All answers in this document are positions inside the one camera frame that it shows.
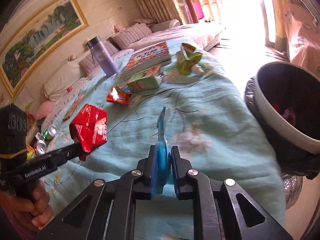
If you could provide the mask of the person's left hand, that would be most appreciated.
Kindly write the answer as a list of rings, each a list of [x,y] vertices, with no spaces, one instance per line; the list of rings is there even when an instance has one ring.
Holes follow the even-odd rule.
[[[28,200],[1,191],[1,205],[12,211],[27,229],[38,232],[54,219],[53,209],[49,205],[50,195],[42,180],[38,181],[31,195],[32,200]]]

